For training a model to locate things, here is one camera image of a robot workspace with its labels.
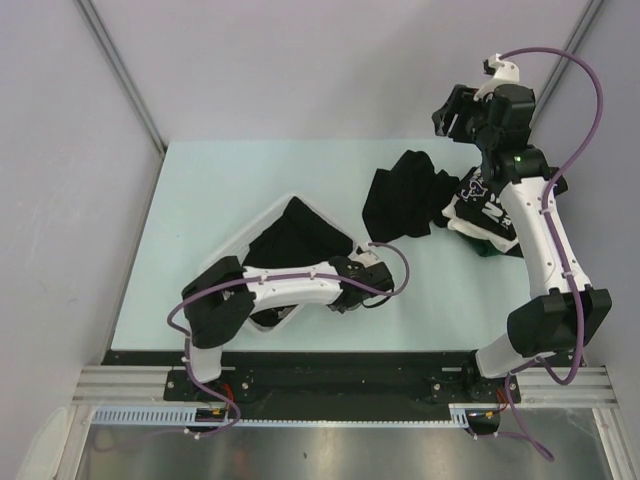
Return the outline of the black graphic t shirt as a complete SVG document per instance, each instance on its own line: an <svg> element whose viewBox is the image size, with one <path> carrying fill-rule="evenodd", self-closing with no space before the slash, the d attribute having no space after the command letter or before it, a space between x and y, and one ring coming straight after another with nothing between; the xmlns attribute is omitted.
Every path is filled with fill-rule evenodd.
<svg viewBox="0 0 640 480"><path fill-rule="evenodd" d="M431 225L446 227L442 210L459 183L459 177L437 171L427 153L405 151L391 169L375 172L362 210L370 239L389 243L427 236Z"/></svg>

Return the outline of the white plastic laundry basket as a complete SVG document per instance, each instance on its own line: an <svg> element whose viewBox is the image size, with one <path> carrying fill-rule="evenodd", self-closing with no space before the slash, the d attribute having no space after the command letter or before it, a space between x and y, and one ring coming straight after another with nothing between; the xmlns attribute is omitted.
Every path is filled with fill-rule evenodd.
<svg viewBox="0 0 640 480"><path fill-rule="evenodd" d="M273 205L269 206L264 212L259 214L253 221L251 221L248 225L241 228L238 233L233 235L230 239L228 239L221 247L219 247L208 259L208 261L203 265L201 272L199 275L208 269L211 265L216 263L219 259L226 256L235 256L238 258L240 264L242 265L245 256L249 251L249 244L260 235L266 228L268 228L284 211L289 200L297 196L301 200L303 200L312 210L318 213L321 217L323 217L328 223L330 223L335 228L341 230L344 234L348 235L333 219L331 219L325 212L319 209L316 205L309 202L306 198L289 194L284 198L276 201ZM354 250L349 256L340 256L340 257L354 257L354 252L356 249L360 247L354 241ZM287 323L289 323L294 316L305 306L299 306L290 311L286 311L284 309L280 311L267 311L261 314L258 314L254 317L252 321L247 321L242 327L248 327L256 332L260 333L271 333L277 331L284 327Z"/></svg>

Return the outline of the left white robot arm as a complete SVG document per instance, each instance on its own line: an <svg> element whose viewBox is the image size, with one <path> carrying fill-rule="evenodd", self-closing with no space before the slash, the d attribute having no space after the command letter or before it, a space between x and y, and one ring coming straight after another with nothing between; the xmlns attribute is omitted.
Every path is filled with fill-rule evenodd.
<svg viewBox="0 0 640 480"><path fill-rule="evenodd" d="M223 257L182 290L190 331L185 385L199 399L214 397L221 387L223 347L258 314L307 304L344 313L393 291L391 272L370 253L285 269L243 266L235 256Z"/></svg>

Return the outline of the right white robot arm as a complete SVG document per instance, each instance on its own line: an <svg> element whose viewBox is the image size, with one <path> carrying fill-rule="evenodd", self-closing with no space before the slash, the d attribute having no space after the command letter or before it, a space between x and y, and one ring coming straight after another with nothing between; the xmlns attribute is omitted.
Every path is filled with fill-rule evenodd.
<svg viewBox="0 0 640 480"><path fill-rule="evenodd" d="M539 358L573 351L580 359L612 307L609 291L593 287L564 231L555 171L529 142L534 109L534 92L521 85L482 95L457 84L432 115L436 135L479 149L482 178L512 221L529 278L530 301L509 314L505 334L477 350L477 367L461 376L473 401L486 400L497 378Z"/></svg>

